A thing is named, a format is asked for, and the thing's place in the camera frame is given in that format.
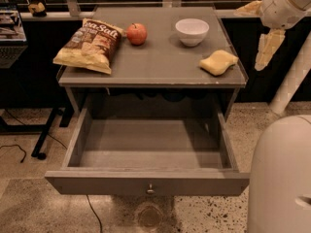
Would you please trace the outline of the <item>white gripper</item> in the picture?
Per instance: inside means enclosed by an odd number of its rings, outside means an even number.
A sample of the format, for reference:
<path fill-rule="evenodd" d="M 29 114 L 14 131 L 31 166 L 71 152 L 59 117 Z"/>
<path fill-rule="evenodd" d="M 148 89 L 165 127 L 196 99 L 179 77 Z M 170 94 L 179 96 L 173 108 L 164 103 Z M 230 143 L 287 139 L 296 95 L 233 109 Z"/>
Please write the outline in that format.
<path fill-rule="evenodd" d="M 308 11 L 308 0 L 255 0 L 235 10 L 241 17 L 257 17 L 262 24 L 271 28 L 267 34 L 259 37 L 255 69 L 262 71 L 272 59 L 274 53 L 285 40 L 284 29 L 294 27 Z"/>

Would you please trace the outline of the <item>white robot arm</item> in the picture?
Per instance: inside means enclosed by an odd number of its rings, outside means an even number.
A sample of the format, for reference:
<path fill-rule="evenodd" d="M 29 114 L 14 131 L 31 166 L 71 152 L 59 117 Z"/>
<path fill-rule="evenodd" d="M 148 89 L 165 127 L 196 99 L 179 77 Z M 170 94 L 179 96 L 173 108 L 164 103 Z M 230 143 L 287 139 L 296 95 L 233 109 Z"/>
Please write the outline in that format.
<path fill-rule="evenodd" d="M 311 0 L 260 0 L 239 8 L 270 29 L 259 38 L 255 69 L 263 70 Z M 311 116 L 287 116 L 260 135 L 253 154 L 247 233 L 311 233 Z"/>

